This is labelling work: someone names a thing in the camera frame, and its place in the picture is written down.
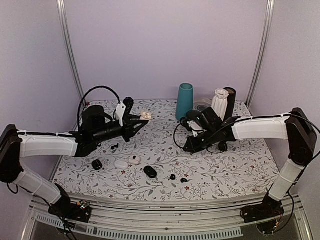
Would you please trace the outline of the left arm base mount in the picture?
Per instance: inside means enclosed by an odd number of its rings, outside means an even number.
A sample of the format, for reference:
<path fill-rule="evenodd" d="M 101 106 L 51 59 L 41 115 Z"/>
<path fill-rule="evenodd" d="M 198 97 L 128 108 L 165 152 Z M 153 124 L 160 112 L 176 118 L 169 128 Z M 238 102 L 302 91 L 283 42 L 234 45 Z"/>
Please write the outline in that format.
<path fill-rule="evenodd" d="M 62 219 L 88 223 L 93 210 L 90 207 L 90 202 L 80 200 L 77 203 L 72 203 L 67 192 L 57 183 L 55 183 L 55 186 L 60 192 L 60 199 L 55 204 L 50 205 L 48 213 Z"/>

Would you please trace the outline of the cream earbud case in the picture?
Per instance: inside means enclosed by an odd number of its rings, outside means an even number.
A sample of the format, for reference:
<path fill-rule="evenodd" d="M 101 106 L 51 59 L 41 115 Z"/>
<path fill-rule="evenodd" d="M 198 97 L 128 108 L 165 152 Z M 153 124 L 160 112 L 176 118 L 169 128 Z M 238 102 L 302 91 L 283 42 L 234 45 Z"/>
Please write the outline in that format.
<path fill-rule="evenodd" d="M 152 113 L 150 111 L 142 111 L 140 113 L 140 120 L 151 121 L 153 119 Z"/>

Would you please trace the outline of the black earbud charging case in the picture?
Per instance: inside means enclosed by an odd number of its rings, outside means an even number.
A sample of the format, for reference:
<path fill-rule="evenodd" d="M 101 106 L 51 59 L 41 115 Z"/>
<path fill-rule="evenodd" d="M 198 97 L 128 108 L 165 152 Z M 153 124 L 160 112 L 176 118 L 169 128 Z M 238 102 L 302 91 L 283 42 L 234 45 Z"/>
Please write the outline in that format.
<path fill-rule="evenodd" d="M 227 152 L 228 151 L 228 145 L 225 141 L 221 141 L 219 144 L 218 144 L 218 149 L 221 153 L 223 152 Z"/>

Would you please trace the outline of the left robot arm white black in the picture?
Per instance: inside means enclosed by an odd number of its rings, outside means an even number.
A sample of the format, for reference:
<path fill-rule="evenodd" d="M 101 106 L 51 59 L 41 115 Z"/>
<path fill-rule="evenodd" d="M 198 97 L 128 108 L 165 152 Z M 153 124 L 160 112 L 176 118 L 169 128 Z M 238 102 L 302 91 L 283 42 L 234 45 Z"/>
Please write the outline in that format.
<path fill-rule="evenodd" d="M 63 216 L 74 213 L 74 205 L 64 190 L 23 166 L 21 159 L 35 156 L 87 157 L 108 140 L 122 137 L 129 142 L 149 123 L 149 112 L 132 115 L 131 107 L 119 103 L 115 117 L 105 113 L 100 105 L 90 106 L 82 113 L 77 131 L 60 133 L 30 133 L 8 125 L 0 137 L 0 181 L 15 184 L 54 205 Z"/>

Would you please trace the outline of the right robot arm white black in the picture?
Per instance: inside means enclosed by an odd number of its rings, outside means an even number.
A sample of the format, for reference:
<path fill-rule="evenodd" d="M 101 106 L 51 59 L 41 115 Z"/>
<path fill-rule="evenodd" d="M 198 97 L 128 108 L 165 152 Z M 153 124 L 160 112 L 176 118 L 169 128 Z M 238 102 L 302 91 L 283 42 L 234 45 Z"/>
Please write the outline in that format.
<path fill-rule="evenodd" d="M 185 152 L 193 154 L 216 143 L 246 139 L 288 141 L 288 160 L 258 208 L 262 218 L 269 218 L 278 210 L 278 203 L 318 156 L 315 148 L 320 130 L 307 119 L 301 108 L 280 115 L 230 117 L 226 121 L 222 121 L 211 107 L 191 113 L 192 118 L 183 123 L 193 132 L 183 146 Z"/>

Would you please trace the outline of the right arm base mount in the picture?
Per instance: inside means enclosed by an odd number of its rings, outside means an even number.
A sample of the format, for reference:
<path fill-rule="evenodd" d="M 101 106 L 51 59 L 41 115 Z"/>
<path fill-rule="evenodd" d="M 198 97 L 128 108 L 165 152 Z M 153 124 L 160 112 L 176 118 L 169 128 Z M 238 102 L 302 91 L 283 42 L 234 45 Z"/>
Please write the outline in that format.
<path fill-rule="evenodd" d="M 262 203 L 256 205 L 247 205 L 240 209 L 240 217 L 245 223 L 251 223 L 278 217 L 284 214 L 282 201 L 276 201 L 266 194 Z"/>

